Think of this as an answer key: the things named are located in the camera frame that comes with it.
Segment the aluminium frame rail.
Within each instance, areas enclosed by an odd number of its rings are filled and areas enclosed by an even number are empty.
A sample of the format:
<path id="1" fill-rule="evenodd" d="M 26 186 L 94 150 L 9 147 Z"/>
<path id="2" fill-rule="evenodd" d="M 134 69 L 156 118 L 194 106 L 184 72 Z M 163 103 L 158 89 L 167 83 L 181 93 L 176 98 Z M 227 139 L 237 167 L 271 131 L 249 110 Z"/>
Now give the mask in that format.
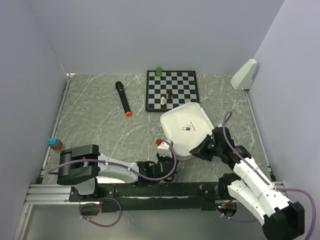
<path id="1" fill-rule="evenodd" d="M 34 206 L 66 205 L 70 203 L 68 191 L 71 188 L 69 186 L 42 183 L 42 180 L 46 174 L 50 153 L 51 148 L 48 147 L 39 174 L 39 178 L 35 184 L 30 184 L 28 187 L 21 216 L 13 237 L 14 240 L 22 240 L 25 237 Z"/>

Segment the green toy on chessboard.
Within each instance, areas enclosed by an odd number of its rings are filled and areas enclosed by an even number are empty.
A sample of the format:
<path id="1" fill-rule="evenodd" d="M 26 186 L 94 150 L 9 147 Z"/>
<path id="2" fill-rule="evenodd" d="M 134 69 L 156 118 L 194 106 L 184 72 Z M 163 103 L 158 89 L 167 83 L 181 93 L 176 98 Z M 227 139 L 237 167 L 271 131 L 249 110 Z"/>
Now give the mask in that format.
<path id="1" fill-rule="evenodd" d="M 161 77 L 162 76 L 162 68 L 161 67 L 157 67 L 156 68 L 156 71 L 155 71 L 155 75 L 157 76 L 157 77 Z"/>

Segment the white wall mounted device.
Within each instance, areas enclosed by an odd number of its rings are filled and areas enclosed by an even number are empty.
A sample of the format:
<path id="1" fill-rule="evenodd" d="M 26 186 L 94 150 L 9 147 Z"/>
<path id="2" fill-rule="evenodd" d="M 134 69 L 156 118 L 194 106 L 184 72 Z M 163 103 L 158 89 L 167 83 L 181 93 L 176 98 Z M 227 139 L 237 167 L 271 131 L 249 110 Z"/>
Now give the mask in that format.
<path id="1" fill-rule="evenodd" d="M 257 67 L 255 59 L 249 59 L 231 78 L 231 86 L 237 90 L 249 90 L 253 84 L 253 76 Z"/>

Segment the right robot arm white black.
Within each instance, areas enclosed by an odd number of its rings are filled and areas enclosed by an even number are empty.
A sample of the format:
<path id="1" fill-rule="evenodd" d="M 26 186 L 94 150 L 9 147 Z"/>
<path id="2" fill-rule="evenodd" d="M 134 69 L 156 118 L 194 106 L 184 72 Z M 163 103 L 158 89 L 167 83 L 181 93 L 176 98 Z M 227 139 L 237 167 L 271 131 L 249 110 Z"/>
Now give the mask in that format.
<path id="1" fill-rule="evenodd" d="M 214 128 L 190 154 L 207 161 L 218 157 L 229 166 L 232 172 L 218 180 L 219 196 L 245 206 L 260 222 L 268 240 L 293 240 L 304 234 L 304 207 L 275 187 L 246 148 L 235 145 L 228 128 Z"/>

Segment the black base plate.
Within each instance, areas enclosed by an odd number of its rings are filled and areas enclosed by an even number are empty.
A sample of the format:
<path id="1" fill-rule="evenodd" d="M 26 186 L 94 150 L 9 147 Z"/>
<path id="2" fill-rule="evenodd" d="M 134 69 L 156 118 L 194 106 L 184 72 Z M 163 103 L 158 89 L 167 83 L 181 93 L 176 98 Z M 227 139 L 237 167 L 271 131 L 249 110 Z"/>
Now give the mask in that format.
<path id="1" fill-rule="evenodd" d="M 218 182 L 164 182 L 164 183 L 99 183 L 92 195 L 84 196 L 71 188 L 72 203 L 100 202 L 102 213 L 123 211 L 188 210 L 215 211 L 218 204 L 232 198 Z"/>

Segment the grey medicine kit case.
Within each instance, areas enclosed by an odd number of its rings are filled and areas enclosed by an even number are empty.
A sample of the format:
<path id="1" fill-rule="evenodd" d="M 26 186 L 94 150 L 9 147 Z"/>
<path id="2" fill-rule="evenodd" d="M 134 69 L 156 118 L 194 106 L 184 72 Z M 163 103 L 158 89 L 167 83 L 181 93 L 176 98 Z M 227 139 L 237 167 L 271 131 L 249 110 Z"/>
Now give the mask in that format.
<path id="1" fill-rule="evenodd" d="M 166 138 L 173 142 L 179 161 L 194 158 L 190 151 L 214 129 L 205 110 L 196 102 L 185 103 L 162 114 L 160 124 Z"/>

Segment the white chess piece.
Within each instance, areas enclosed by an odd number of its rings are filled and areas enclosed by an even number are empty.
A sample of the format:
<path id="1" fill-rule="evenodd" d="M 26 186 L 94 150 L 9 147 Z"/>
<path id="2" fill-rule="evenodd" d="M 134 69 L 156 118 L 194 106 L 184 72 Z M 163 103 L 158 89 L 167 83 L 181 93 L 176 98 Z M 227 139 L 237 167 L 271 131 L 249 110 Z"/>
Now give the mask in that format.
<path id="1" fill-rule="evenodd" d="M 165 104 L 166 104 L 166 99 L 165 99 L 164 96 L 162 96 L 162 97 L 160 98 L 160 105 L 161 105 L 161 106 L 164 106 Z"/>

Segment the black white chessboard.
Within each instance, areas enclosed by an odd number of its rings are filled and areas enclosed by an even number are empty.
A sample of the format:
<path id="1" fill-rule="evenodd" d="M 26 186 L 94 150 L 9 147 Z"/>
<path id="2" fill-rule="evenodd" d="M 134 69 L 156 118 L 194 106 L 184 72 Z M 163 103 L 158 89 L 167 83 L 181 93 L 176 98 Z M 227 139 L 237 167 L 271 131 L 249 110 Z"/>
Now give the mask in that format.
<path id="1" fill-rule="evenodd" d="M 145 110 L 167 112 L 187 103 L 200 103 L 196 72 L 193 70 L 164 70 L 162 76 L 156 71 L 146 72 Z M 165 105 L 160 104 L 165 97 Z"/>

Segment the black microphone orange end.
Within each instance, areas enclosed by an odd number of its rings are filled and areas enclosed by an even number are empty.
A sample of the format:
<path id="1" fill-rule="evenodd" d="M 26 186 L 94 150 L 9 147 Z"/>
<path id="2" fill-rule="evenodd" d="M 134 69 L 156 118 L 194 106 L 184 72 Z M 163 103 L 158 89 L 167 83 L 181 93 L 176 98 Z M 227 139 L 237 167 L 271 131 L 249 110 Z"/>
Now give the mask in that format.
<path id="1" fill-rule="evenodd" d="M 129 106 L 129 103 L 128 103 L 128 100 L 127 100 L 127 97 L 126 97 L 126 94 L 125 94 L 124 85 L 122 84 L 121 81 L 117 81 L 115 83 L 115 89 L 117 90 L 117 92 L 119 94 L 119 98 L 120 98 L 120 101 L 122 103 L 125 115 L 127 117 L 130 117 L 132 115 L 132 112 L 130 110 L 130 106 Z"/>

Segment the blue brown toy block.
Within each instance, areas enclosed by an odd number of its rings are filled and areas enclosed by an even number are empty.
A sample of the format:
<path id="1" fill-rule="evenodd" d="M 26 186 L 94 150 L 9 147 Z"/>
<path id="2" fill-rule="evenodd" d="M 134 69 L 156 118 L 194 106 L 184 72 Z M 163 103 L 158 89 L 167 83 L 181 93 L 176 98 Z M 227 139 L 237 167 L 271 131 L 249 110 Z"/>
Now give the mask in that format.
<path id="1" fill-rule="evenodd" d="M 46 141 L 47 145 L 54 151 L 61 151 L 64 147 L 64 144 L 58 138 L 49 138 Z"/>

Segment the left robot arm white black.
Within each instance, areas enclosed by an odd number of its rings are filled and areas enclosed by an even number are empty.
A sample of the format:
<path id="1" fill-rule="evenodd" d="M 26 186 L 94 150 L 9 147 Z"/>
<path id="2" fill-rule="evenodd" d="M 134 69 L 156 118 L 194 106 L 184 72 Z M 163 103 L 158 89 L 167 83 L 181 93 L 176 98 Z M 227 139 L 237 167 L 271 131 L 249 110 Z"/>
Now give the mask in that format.
<path id="1" fill-rule="evenodd" d="M 121 180 L 126 184 L 171 182 L 179 160 L 170 145 L 156 154 L 157 162 L 124 162 L 100 153 L 96 144 L 74 147 L 60 153 L 57 184 L 72 186 L 87 201 L 99 195 L 98 177 Z"/>

